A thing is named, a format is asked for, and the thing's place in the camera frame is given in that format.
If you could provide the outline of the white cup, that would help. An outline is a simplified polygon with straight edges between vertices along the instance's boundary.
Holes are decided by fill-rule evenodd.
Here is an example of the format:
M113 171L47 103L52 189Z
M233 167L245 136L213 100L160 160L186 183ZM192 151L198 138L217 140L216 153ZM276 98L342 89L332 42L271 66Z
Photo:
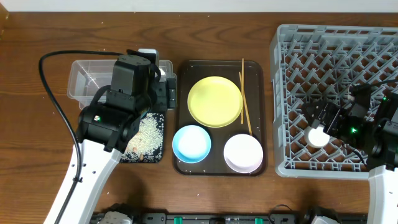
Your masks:
M317 128L307 126L304 130L304 138L306 143L314 148L322 148L329 143L330 135L323 132L324 126L319 125Z

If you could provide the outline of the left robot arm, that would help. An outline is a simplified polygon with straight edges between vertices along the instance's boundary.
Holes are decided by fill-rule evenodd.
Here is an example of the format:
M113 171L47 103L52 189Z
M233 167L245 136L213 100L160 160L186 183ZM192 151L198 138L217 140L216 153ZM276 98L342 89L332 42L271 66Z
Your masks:
M56 101L39 60L42 84L68 127L73 152L65 178L45 219L46 223L88 223L103 187L138 133L147 113L166 113L177 105L175 78L161 80L155 49L117 53L110 85L99 88L78 117L74 130Z

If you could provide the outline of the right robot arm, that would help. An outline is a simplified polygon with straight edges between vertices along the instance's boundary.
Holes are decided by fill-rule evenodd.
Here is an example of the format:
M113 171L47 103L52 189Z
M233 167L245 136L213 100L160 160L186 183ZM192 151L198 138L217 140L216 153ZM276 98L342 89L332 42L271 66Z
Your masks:
M397 223L397 93L385 95L373 117L366 120L372 90L383 82L351 85L351 106L346 109L327 100L302 105L312 128L368 155L370 203L368 223Z

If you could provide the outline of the grey dishwasher rack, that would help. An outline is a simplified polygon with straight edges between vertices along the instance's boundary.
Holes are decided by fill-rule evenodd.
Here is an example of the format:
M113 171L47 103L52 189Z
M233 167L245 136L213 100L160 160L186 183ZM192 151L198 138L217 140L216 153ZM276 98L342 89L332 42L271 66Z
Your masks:
M304 138L304 103L350 107L351 85L383 82L371 93L372 121L382 98L397 92L397 29L282 24L270 45L275 171L281 177L366 180L367 155L331 138L319 149Z

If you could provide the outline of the yellow plate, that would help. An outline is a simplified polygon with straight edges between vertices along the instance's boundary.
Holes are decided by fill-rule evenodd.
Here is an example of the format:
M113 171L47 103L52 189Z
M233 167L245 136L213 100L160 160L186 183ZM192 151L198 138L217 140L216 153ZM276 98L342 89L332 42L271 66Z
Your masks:
M195 121L209 128L222 128L240 116L243 98L240 89L224 77L206 77L190 89L187 106Z

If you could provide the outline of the blue bowl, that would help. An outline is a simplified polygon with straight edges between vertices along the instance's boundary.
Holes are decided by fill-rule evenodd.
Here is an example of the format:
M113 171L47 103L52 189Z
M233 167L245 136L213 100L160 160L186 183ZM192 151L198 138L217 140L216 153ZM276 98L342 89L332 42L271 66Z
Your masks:
M198 163L210 153L211 138L200 126L188 125L180 128L172 140L174 155L187 164Z

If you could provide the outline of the brown serving tray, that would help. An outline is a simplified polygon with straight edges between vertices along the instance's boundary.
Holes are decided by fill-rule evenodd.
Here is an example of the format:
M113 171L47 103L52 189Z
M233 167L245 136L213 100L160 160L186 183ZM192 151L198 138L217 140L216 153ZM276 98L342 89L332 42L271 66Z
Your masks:
M244 91L248 103L249 119L253 137L263 148L261 165L249 176L259 176L268 165L267 141L266 141L266 112L264 110L264 79L261 66L252 60L187 60L178 68L177 72L177 96L178 108L176 112L176 129L187 125L199 125L188 111L188 92L191 87L202 78L219 76L224 77L240 86L238 73L244 67ZM209 176L240 176L242 174L233 171L225 163L223 149L227 140L237 134L249 132L246 124L241 124L237 118L233 123L222 128L208 128L202 126L211 138L210 153L204 160L188 164L173 158L173 165L177 172L183 175L209 175Z

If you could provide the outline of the pink bowl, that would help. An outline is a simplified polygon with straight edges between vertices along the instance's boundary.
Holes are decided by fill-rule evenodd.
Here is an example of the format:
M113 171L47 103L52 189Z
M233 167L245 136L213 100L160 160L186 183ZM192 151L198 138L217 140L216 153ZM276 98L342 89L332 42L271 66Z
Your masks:
M228 167L242 174L254 172L264 158L261 143L249 134L237 134L229 138L224 145L223 155Z

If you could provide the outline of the clear plastic bin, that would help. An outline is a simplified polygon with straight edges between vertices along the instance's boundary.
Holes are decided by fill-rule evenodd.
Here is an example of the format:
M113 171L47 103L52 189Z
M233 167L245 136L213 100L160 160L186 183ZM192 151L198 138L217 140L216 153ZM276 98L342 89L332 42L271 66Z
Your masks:
M159 66L144 57L127 55L117 60L76 60L72 63L68 96L81 108L102 103L142 114L154 111L154 83L168 78L177 80L168 60L161 60Z

